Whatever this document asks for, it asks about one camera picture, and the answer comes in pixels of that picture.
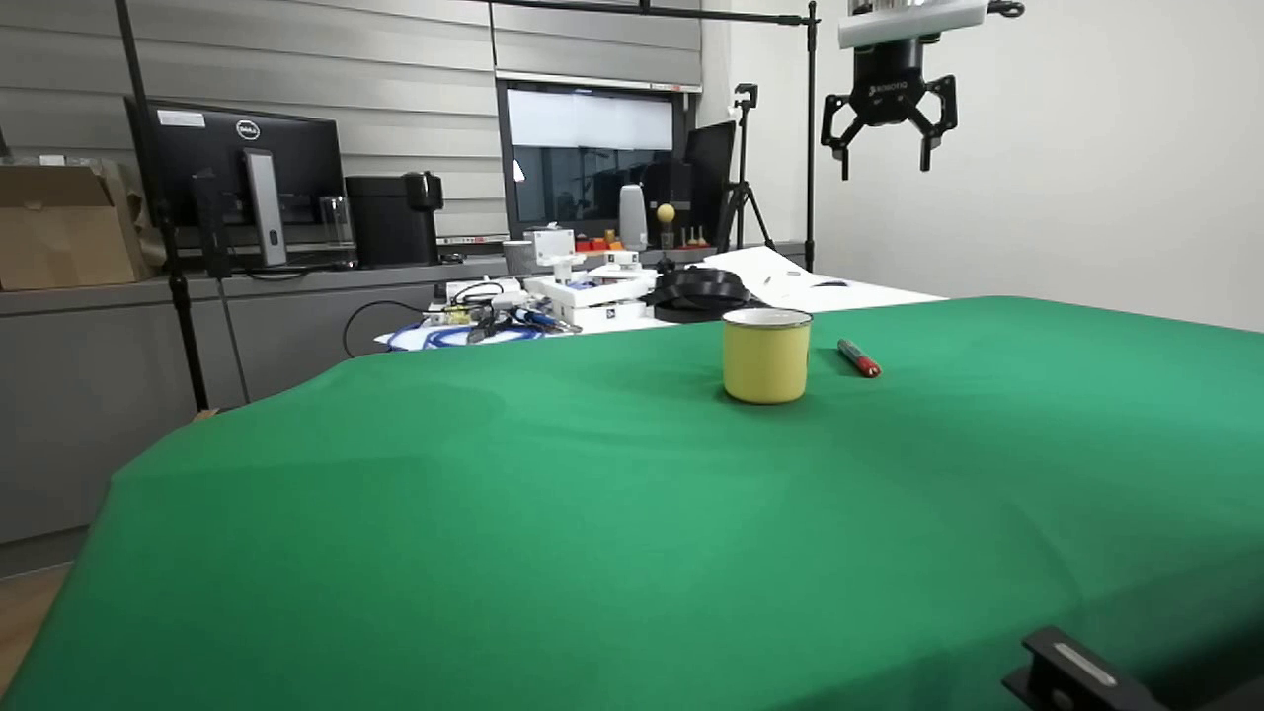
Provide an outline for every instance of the computer monitor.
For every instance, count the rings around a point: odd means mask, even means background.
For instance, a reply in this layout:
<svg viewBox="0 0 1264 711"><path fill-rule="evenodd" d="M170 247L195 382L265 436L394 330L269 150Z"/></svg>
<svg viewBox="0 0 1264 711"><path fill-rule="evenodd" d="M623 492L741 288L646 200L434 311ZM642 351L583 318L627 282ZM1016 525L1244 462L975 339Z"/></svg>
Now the computer monitor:
<svg viewBox="0 0 1264 711"><path fill-rule="evenodd" d="M138 137L138 105L126 100L132 135ZM202 214L195 174L214 174L211 205L227 230L230 254L257 254L257 205L244 155L272 155L282 226L296 226L296 242L321 242L321 197L346 195L335 121L265 112L230 112L199 104L151 100L157 166L143 166L145 195L161 183L178 246L199 246Z"/></svg>
<svg viewBox="0 0 1264 711"><path fill-rule="evenodd" d="M688 163L691 163L691 226L708 233L714 246L721 235L721 209L730 183L737 163L737 121L698 127L688 135Z"/></svg>

